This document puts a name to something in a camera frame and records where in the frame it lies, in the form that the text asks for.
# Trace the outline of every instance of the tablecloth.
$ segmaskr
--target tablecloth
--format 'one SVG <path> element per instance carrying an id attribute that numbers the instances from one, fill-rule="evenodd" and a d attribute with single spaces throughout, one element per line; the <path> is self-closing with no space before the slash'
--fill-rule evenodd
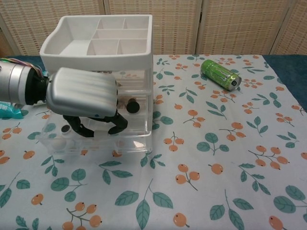
<path id="1" fill-rule="evenodd" d="M 0 229 L 307 229 L 307 114 L 262 56 L 157 55 L 153 80 L 152 152 L 49 155 L 46 107 L 2 119 Z"/>

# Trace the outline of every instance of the green can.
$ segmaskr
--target green can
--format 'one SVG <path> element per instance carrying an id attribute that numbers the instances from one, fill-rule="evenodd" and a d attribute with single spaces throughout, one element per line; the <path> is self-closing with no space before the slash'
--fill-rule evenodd
<path id="1" fill-rule="evenodd" d="M 201 74 L 210 78 L 229 91 L 237 89 L 242 81 L 237 74 L 212 60 L 206 60 L 202 63 Z"/>

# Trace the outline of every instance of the berry pattern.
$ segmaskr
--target berry pattern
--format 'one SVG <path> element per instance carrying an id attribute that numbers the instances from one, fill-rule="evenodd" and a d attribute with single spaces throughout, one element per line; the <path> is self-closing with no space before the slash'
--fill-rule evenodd
<path id="1" fill-rule="evenodd" d="M 178 165 L 178 169 L 179 171 L 185 173 L 185 175 L 182 174 L 178 174 L 175 177 L 175 180 L 177 182 L 177 184 L 184 184 L 185 182 L 187 182 L 188 184 L 190 184 L 196 191 L 198 191 L 197 188 L 194 187 L 194 185 L 192 185 L 191 180 L 193 181 L 198 181 L 200 179 L 200 174 L 199 172 L 196 171 L 191 171 L 188 174 L 189 168 L 185 165 L 185 164 L 180 164 Z"/>
<path id="2" fill-rule="evenodd" d="M 202 74 L 207 59 L 238 74 L 238 90 Z M 143 104 L 153 104 L 153 122 L 145 124 L 153 128 L 148 152 L 120 150 L 143 144 L 123 138 L 108 151 L 75 141 L 67 144 L 76 154 L 50 155 L 37 137 L 44 130 L 61 139 L 60 115 L 45 105 L 25 106 L 23 119 L 1 119 L 3 228 L 305 229 L 306 111 L 262 56 L 153 60 L 153 98 Z M 121 84 L 143 77 L 136 70 L 116 76 Z"/>
<path id="3" fill-rule="evenodd" d="M 234 141 L 236 140 L 236 136 L 239 138 L 244 138 L 246 137 L 244 133 L 242 133 L 240 130 L 243 129 L 243 125 L 240 122 L 233 122 L 231 124 L 231 127 L 233 129 L 227 129 L 227 128 L 220 128 L 219 130 L 225 130 L 228 131 L 229 134 L 226 136 L 226 138 L 229 141 Z"/>

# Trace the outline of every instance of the orange berry print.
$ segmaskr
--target orange berry print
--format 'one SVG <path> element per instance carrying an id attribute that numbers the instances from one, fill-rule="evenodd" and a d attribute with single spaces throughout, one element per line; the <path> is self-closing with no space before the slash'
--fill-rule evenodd
<path id="1" fill-rule="evenodd" d="M 43 194 L 39 193 L 32 198 L 31 203 L 32 205 L 38 205 L 38 204 L 43 205 L 42 204 L 43 199 L 44 199 Z"/>
<path id="2" fill-rule="evenodd" d="M 277 157 L 277 161 L 281 164 L 287 164 L 289 163 L 288 159 L 286 157 L 282 157 L 282 156 L 279 156 Z"/>
<path id="3" fill-rule="evenodd" d="M 95 204 L 90 205 L 89 207 L 87 207 L 86 212 L 89 213 L 89 214 L 92 214 L 96 211 L 96 207 L 97 207 L 97 205 L 95 205 Z"/>
<path id="4" fill-rule="evenodd" d="M 15 133 L 15 134 L 18 134 L 18 133 L 20 133 L 21 131 L 22 131 L 21 128 L 14 128 L 14 129 L 13 129 L 13 133 Z"/>
<path id="5" fill-rule="evenodd" d="M 85 208 L 84 202 L 79 202 L 75 205 L 75 210 L 76 211 L 82 211 Z"/>
<path id="6" fill-rule="evenodd" d="M 200 174 L 198 172 L 190 172 L 189 173 L 190 179 L 197 181 L 200 178 Z"/>
<path id="7" fill-rule="evenodd" d="M 271 147 L 271 152 L 274 154 L 280 154 L 281 151 L 278 147 Z"/>
<path id="8" fill-rule="evenodd" d="M 172 141 L 171 138 L 165 138 L 165 139 L 164 139 L 164 143 L 167 144 L 167 145 L 170 144 L 170 143 L 172 143 L 172 142 L 173 142 L 173 141 Z"/>
<path id="9" fill-rule="evenodd" d="M 195 110 L 189 110 L 188 114 L 191 115 L 191 116 L 196 116 L 198 113 Z"/>
<path id="10" fill-rule="evenodd" d="M 35 152 L 34 151 L 24 151 L 24 159 L 27 160 L 27 159 L 30 159 L 34 156 Z"/>
<path id="11" fill-rule="evenodd" d="M 171 150 L 171 151 L 173 151 L 173 152 L 175 152 L 175 151 L 178 150 L 178 147 L 177 147 L 176 145 L 171 145 L 171 146 L 168 147 L 168 148 L 169 148 L 169 150 Z"/>
<path id="12" fill-rule="evenodd" d="M 6 162 L 8 162 L 9 161 L 9 157 L 1 157 L 0 158 L 0 164 L 5 164 Z"/>
<path id="13" fill-rule="evenodd" d="M 236 140 L 236 137 L 232 134 L 228 134 L 227 139 L 230 140 L 230 141 L 234 141 L 234 140 Z"/>
<path id="14" fill-rule="evenodd" d="M 62 225 L 63 230 L 73 230 L 73 223 L 70 221 L 65 222 Z"/>
<path id="15" fill-rule="evenodd" d="M 265 163 L 264 160 L 257 159 L 255 162 L 256 162 L 256 164 L 259 165 L 259 166 L 262 166 L 262 167 L 263 167 L 263 166 L 266 166 L 266 163 Z"/>
<path id="16" fill-rule="evenodd" d="M 269 223 L 271 227 L 275 230 L 283 230 L 283 223 L 280 219 L 278 219 L 276 216 L 270 216 Z"/>
<path id="17" fill-rule="evenodd" d="M 301 157 L 304 158 L 305 160 L 307 160 L 307 152 L 302 152 Z"/>
<path id="18" fill-rule="evenodd" d="M 277 162 L 271 161 L 270 166 L 274 169 L 280 170 L 280 165 Z"/>
<path id="19" fill-rule="evenodd" d="M 76 230 L 86 230 L 85 226 L 79 226 L 76 228 Z"/>
<path id="20" fill-rule="evenodd" d="M 189 170 L 189 168 L 185 164 L 178 165 L 178 169 L 179 169 L 179 171 L 181 171 L 183 173 L 186 173 Z"/>
<path id="21" fill-rule="evenodd" d="M 187 182 L 187 180 L 186 180 L 186 177 L 184 175 L 179 174 L 179 175 L 176 176 L 176 182 L 178 184 L 184 184 L 185 182 Z"/>
<path id="22" fill-rule="evenodd" d="M 175 108 L 175 109 L 182 109 L 182 105 L 180 105 L 180 104 L 175 104 L 174 108 Z"/>
<path id="23" fill-rule="evenodd" d="M 239 123 L 239 122 L 233 122 L 231 124 L 231 127 L 235 128 L 235 129 L 243 129 L 243 125 L 241 123 Z"/>
<path id="24" fill-rule="evenodd" d="M 220 175 L 223 172 L 223 167 L 220 164 L 208 165 L 211 166 L 211 171 L 216 175 Z"/>
<path id="25" fill-rule="evenodd" d="M 174 215 L 174 218 L 173 218 L 173 222 L 174 224 L 177 226 L 177 227 L 190 227 L 188 224 L 187 224 L 187 218 L 185 215 L 183 215 L 182 213 L 178 212 Z"/>
<path id="26" fill-rule="evenodd" d="M 87 153 L 88 153 L 88 150 L 87 150 L 87 149 L 81 150 L 81 155 L 85 156 Z"/>
<path id="27" fill-rule="evenodd" d="M 113 150 L 112 151 L 112 156 L 113 157 L 121 157 L 123 154 L 118 153 L 117 151 Z"/>
<path id="28" fill-rule="evenodd" d="M 178 139 L 175 140 L 175 143 L 179 144 L 179 145 L 182 145 L 184 143 L 184 140 L 181 139 L 181 138 L 178 138 Z"/>
<path id="29" fill-rule="evenodd" d="M 259 151 L 259 152 L 266 152 L 267 149 L 265 147 L 263 147 L 262 145 L 258 145 L 256 146 L 256 149 Z"/>

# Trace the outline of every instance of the small black object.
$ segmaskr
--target small black object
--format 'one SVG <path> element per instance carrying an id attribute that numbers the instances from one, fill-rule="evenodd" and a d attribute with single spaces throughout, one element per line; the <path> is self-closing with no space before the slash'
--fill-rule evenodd
<path id="1" fill-rule="evenodd" d="M 66 133 L 70 130 L 70 126 L 69 125 L 64 125 L 62 128 L 61 128 L 61 132 L 62 133 Z"/>
<path id="2" fill-rule="evenodd" d="M 129 99 L 126 109 L 129 113 L 135 114 L 140 110 L 140 105 L 134 98 Z"/>

